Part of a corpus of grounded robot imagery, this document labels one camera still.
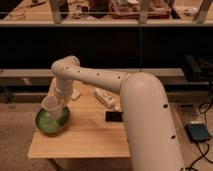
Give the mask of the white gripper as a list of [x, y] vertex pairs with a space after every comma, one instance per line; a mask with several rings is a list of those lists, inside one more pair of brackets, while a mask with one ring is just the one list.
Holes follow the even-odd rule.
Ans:
[[62, 106], [66, 106], [70, 101], [73, 93], [73, 81], [66, 79], [55, 80], [54, 95], [56, 96], [58, 103]]

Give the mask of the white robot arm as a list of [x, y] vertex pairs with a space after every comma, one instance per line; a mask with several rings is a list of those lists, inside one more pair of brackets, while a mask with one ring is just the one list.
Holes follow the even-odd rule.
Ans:
[[84, 68], [75, 56], [55, 61], [51, 71], [58, 93], [78, 80], [120, 96], [133, 171], [185, 171], [168, 98], [156, 76]]

